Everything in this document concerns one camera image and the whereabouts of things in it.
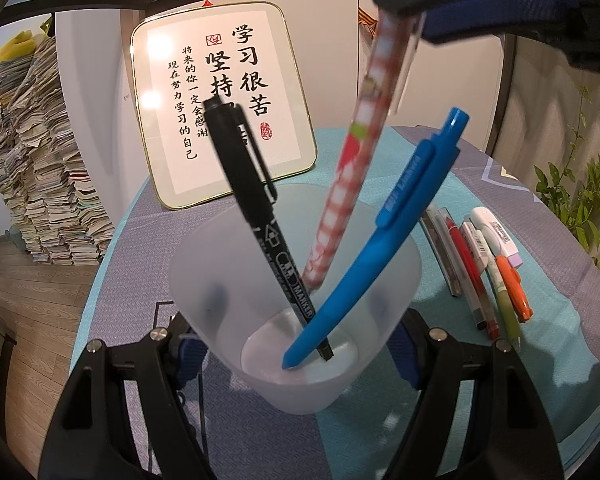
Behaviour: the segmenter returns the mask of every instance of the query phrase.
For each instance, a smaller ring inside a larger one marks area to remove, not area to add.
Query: green pen
[[[487,240],[484,239],[484,235],[480,229],[476,229],[476,232],[480,237],[482,244],[488,248],[489,246],[487,245]],[[502,275],[500,274],[498,266],[496,265],[496,259],[493,256],[493,253],[491,253],[490,249],[487,249],[487,254],[489,256],[487,272],[489,273],[489,278],[491,280],[491,288],[496,296],[496,302],[498,303],[500,315],[504,321],[504,328],[507,331],[509,342],[513,348],[516,349],[516,352],[520,353],[521,334],[518,317],[516,316],[516,311],[513,309],[513,304],[511,303],[511,298],[507,292],[507,287],[504,284]]]

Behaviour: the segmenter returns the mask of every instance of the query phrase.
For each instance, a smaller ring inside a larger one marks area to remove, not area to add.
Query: screw
[[[506,341],[504,339],[498,339],[496,341],[496,348],[504,353],[511,352],[511,345],[509,341]]]
[[[431,330],[429,330],[429,337],[432,338],[434,341],[444,341],[447,335],[448,334],[441,328],[432,328]]]
[[[154,341],[162,341],[168,335],[168,330],[163,326],[156,327],[149,332],[149,337]]]
[[[87,343],[87,352],[90,354],[95,354],[98,350],[102,348],[102,341],[99,339],[92,339]]]

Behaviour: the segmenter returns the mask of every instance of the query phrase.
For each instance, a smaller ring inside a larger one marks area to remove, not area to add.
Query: pen holder
[[[300,272],[328,191],[278,186],[274,213]],[[316,308],[373,233],[377,213],[356,204],[327,278],[312,295]],[[378,354],[411,303],[420,274],[420,254],[409,237],[331,332],[333,358],[325,362],[314,351],[293,370],[282,370],[282,355],[302,327],[236,205],[181,241],[170,287],[176,307],[216,357],[277,409],[304,415],[329,406]]]

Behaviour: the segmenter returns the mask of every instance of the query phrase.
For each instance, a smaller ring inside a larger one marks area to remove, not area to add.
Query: stack of books
[[[114,227],[91,182],[71,130],[53,39],[40,45],[40,59],[45,70],[43,77],[36,81],[36,86],[40,86],[39,92],[44,96],[40,109],[51,136],[50,152],[62,167],[62,174],[66,177],[64,188],[68,191],[62,200],[55,201],[53,207],[48,205],[49,222],[52,228],[58,229],[67,244],[72,263],[97,264],[107,251]]]
[[[75,142],[53,38],[0,63],[0,192],[34,261],[93,265],[106,254],[114,227]]]
[[[26,168],[26,150],[19,145],[10,105],[29,72],[32,59],[33,56],[23,56],[0,63],[0,193],[13,224],[26,222],[27,195],[20,183]]]

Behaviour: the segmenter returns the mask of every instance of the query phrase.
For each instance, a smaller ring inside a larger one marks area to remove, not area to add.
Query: blue gripper part
[[[406,327],[398,323],[386,346],[394,359],[395,367],[401,378],[407,381],[415,390],[422,386],[422,374],[418,369],[416,346],[414,345]]]
[[[424,40],[533,23],[561,23],[578,0],[458,0],[427,11]]]
[[[189,332],[180,340],[178,347],[178,373],[176,378],[184,386],[195,379],[202,369],[208,348],[195,332]]]

